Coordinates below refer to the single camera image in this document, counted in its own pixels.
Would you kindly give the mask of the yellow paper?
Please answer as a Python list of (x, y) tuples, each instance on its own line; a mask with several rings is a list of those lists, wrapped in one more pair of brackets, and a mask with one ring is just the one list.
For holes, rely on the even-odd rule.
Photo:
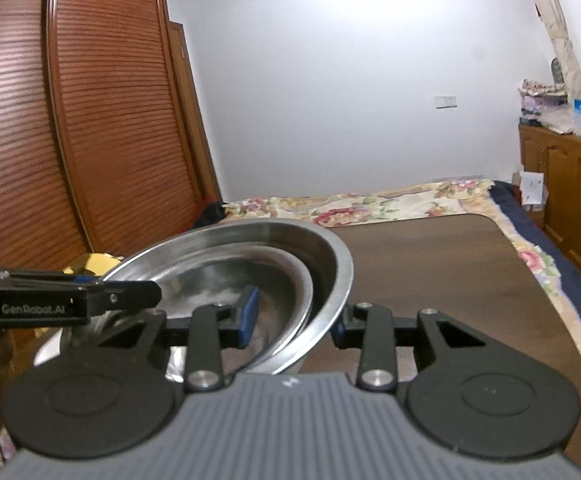
[(72, 260), (63, 270), (70, 275), (103, 276), (119, 266), (122, 259), (105, 252), (90, 252)]

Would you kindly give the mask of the louvered wooden wardrobe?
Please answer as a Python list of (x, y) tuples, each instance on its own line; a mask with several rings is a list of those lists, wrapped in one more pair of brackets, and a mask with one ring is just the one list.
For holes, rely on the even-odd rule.
[(0, 266), (129, 256), (220, 196), (167, 0), (0, 0)]

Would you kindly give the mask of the white paper bag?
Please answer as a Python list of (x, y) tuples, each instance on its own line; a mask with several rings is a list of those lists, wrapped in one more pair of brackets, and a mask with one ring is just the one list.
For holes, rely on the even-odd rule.
[(523, 206), (545, 206), (545, 175), (542, 172), (521, 171), (519, 192)]

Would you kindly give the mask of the folded cloth pile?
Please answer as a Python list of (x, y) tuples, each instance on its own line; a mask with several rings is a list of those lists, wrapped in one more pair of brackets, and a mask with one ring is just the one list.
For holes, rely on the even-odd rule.
[(524, 79), (519, 85), (521, 97), (522, 124), (540, 125), (545, 113), (561, 110), (568, 104), (565, 84), (543, 84), (540, 81)]

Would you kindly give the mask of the small steel bowl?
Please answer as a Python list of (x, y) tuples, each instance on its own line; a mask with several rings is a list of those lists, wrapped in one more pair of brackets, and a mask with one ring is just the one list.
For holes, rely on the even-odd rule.
[(233, 304), (247, 286), (259, 289), (250, 343), (222, 352), (226, 374), (249, 370), (283, 350), (308, 322), (315, 291), (299, 258), (280, 248), (246, 243), (194, 252), (152, 280), (162, 291), (158, 308), (168, 318), (186, 318), (204, 304)]

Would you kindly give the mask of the beige curtain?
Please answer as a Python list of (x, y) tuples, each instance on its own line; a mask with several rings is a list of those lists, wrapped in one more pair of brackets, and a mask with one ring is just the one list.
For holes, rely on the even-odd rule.
[(533, 0), (560, 63), (568, 102), (581, 99), (581, 70), (559, 0)]

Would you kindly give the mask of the wooden sideboard cabinet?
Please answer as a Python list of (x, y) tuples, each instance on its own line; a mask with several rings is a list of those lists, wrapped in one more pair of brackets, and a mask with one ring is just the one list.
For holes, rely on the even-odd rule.
[(581, 136), (519, 126), (522, 165), (545, 177), (543, 229), (581, 273)]

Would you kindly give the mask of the medium steel bowl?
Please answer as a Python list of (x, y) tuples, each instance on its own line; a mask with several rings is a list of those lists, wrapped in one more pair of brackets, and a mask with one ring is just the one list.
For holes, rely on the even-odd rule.
[(160, 310), (183, 320), (204, 304), (232, 304), (259, 290), (254, 333), (222, 353), (225, 374), (296, 373), (335, 324), (353, 287), (353, 256), (333, 232), (291, 219), (218, 223), (149, 247), (109, 271), (108, 281), (153, 281)]

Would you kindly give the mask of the wall light switch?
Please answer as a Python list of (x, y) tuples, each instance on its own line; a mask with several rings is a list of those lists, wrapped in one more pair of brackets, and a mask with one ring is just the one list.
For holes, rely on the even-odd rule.
[(456, 96), (435, 96), (434, 105), (436, 110), (449, 110), (458, 107), (458, 100)]

